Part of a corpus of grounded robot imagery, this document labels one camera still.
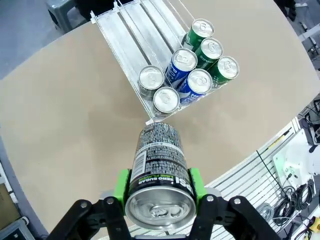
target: silver can lid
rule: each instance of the silver can lid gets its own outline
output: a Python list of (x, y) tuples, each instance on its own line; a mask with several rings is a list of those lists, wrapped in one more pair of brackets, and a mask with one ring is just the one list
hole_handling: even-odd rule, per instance
[(195, 69), (189, 73), (188, 85), (197, 94), (205, 94), (212, 88), (212, 77), (203, 69)]
[(212, 37), (205, 38), (202, 41), (201, 50), (208, 58), (211, 59), (218, 59), (224, 53), (222, 44)]
[(195, 19), (192, 23), (192, 29), (197, 35), (203, 38), (209, 38), (215, 32), (212, 23), (203, 18)]
[(162, 113), (172, 113), (179, 106), (180, 98), (176, 90), (169, 86), (159, 88), (153, 96), (153, 104)]
[(233, 57), (221, 57), (217, 66), (221, 75), (226, 79), (234, 79), (239, 74), (239, 65)]
[(165, 75), (159, 67), (149, 65), (141, 69), (138, 81), (145, 89), (155, 90), (164, 83)]
[(197, 66), (198, 59), (196, 54), (187, 49), (179, 48), (172, 55), (173, 64), (181, 71), (188, 72)]
[(126, 216), (139, 227), (169, 231), (187, 224), (196, 214), (196, 204), (186, 192), (170, 186), (152, 186), (131, 195)]

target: bolt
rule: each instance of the bolt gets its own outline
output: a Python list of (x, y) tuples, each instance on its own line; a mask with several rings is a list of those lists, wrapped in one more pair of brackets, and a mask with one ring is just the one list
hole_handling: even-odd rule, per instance
[(206, 200), (207, 200), (208, 202), (212, 202), (212, 201), (214, 200), (214, 197), (213, 197), (213, 196), (207, 196), (207, 197), (206, 197)]
[(107, 203), (107, 204), (113, 204), (113, 203), (114, 203), (114, 199), (113, 199), (113, 198), (108, 198), (108, 199), (106, 200), (106, 203)]
[(82, 207), (83, 209), (86, 208), (87, 206), (88, 206), (88, 203), (85, 202), (85, 201), (82, 202), (81, 205), (80, 205), (80, 207)]
[(234, 203), (235, 203), (235, 204), (240, 204), (240, 203), (241, 203), (241, 200), (240, 200), (239, 198), (236, 198), (236, 199), (234, 200)]

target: plastic stool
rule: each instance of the plastic stool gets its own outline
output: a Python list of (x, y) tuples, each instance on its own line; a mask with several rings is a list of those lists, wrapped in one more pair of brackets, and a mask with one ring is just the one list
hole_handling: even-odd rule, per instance
[(46, 0), (48, 12), (56, 28), (60, 28), (65, 34), (73, 30), (67, 13), (76, 6), (74, 0)]

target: floor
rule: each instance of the floor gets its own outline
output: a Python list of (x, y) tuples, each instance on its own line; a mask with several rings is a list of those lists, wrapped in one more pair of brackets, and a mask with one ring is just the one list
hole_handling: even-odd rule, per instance
[[(320, 23), (320, 0), (296, 0), (296, 2), (308, 4), (307, 7), (297, 8), (296, 20), (290, 21), (297, 35), (300, 35), (304, 32), (300, 22), (305, 23), (309, 29)], [(0, 81), (38, 50), (62, 36), (48, 14), (45, 0), (0, 0), (0, 23)], [(314, 39), (320, 46), (320, 35), (314, 36)], [(303, 45), (306, 51), (312, 47), (310, 40), (304, 41)], [(320, 69), (320, 58), (311, 52), (308, 54), (314, 67)], [(19, 183), (15, 179), (1, 139), (0, 159), (14, 182), (13, 185), (18, 188)], [(23, 192), (18, 193), (17, 198), (23, 200), (27, 213), (33, 218), (31, 221), (36, 223), (35, 232), (39, 236), (45, 235), (45, 229), (37, 216), (32, 213)]]

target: table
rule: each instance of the table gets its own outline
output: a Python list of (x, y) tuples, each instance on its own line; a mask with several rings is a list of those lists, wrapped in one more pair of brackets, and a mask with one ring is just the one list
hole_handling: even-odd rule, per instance
[[(183, 1), (206, 18), (236, 80), (166, 120), (204, 183), (240, 163), (320, 90), (290, 24), (272, 0)], [(50, 232), (77, 199), (95, 202), (130, 168), (148, 120), (96, 25), (41, 49), (0, 82), (0, 134), (31, 206)]]

